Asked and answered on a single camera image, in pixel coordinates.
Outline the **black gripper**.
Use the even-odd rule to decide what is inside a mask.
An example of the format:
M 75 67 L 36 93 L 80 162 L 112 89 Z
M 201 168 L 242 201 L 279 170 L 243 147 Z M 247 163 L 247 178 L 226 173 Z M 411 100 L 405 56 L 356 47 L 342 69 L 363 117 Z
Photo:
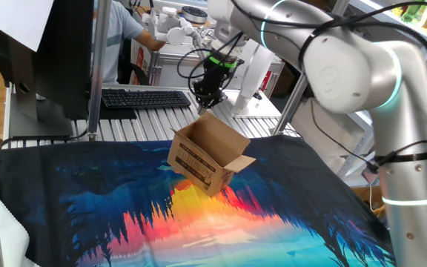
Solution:
M 233 79 L 236 70 L 243 64 L 243 61 L 234 62 L 230 67 L 219 65 L 212 61 L 207 61 L 202 64 L 204 74 L 202 79 L 197 79 L 193 82 L 195 88 L 203 89 L 218 89 L 228 86 Z M 225 94 L 218 90 L 208 96 L 205 102 L 205 95 L 201 94 L 197 89 L 194 90 L 196 102 L 198 104 L 197 113 L 203 114 L 205 109 L 212 109 L 219 103 L 225 100 Z

